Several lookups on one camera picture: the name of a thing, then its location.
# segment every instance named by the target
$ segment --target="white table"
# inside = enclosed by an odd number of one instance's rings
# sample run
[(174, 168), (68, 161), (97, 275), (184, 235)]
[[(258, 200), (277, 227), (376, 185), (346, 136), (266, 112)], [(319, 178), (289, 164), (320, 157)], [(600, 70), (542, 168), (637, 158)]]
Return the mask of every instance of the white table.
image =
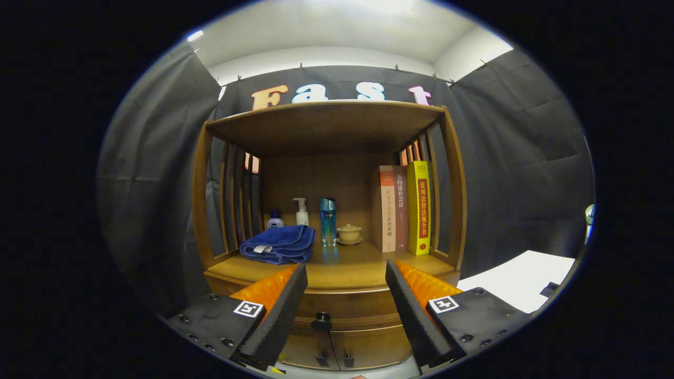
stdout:
[(482, 287), (522, 312), (538, 310), (548, 298), (541, 291), (548, 283), (561, 284), (576, 260), (528, 250), (470, 278), (460, 280), (462, 291)]

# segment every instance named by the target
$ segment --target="cabinet drawer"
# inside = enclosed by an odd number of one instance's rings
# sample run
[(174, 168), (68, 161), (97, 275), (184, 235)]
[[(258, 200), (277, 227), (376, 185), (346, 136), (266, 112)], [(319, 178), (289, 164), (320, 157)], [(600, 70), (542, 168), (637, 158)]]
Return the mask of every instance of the cabinet drawer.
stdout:
[[(324, 359), (317, 359), (321, 354)], [(327, 332), (314, 329), (293, 328), (278, 360), (304, 368), (339, 370)]]
[[(366, 330), (333, 330), (330, 339), (342, 370), (394, 365), (412, 355), (402, 325)], [(353, 366), (349, 367), (349, 358)]]

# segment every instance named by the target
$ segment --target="saucer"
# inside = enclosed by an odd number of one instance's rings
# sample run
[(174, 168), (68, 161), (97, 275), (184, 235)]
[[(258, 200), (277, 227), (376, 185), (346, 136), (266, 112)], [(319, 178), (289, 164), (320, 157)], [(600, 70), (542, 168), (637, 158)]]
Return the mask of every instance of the saucer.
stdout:
[(337, 239), (338, 243), (341, 243), (342, 245), (347, 245), (347, 246), (358, 245), (362, 241), (363, 241), (363, 236), (360, 236), (360, 238), (358, 238), (358, 241), (352, 241), (352, 242), (344, 242), (339, 238)]

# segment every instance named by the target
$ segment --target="blue cap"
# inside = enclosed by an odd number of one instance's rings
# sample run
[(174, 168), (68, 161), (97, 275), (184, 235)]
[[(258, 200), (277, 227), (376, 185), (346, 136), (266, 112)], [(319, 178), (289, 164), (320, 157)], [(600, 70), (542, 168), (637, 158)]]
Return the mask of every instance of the blue cap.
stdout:
[(322, 198), (321, 210), (335, 210), (335, 199)]

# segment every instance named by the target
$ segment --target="teal bottle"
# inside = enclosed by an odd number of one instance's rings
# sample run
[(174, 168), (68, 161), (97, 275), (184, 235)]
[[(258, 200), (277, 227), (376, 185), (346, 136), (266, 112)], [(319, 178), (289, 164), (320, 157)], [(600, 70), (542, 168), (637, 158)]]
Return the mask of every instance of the teal bottle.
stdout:
[(335, 246), (337, 243), (335, 200), (331, 198), (321, 199), (321, 233), (323, 234), (323, 246)]

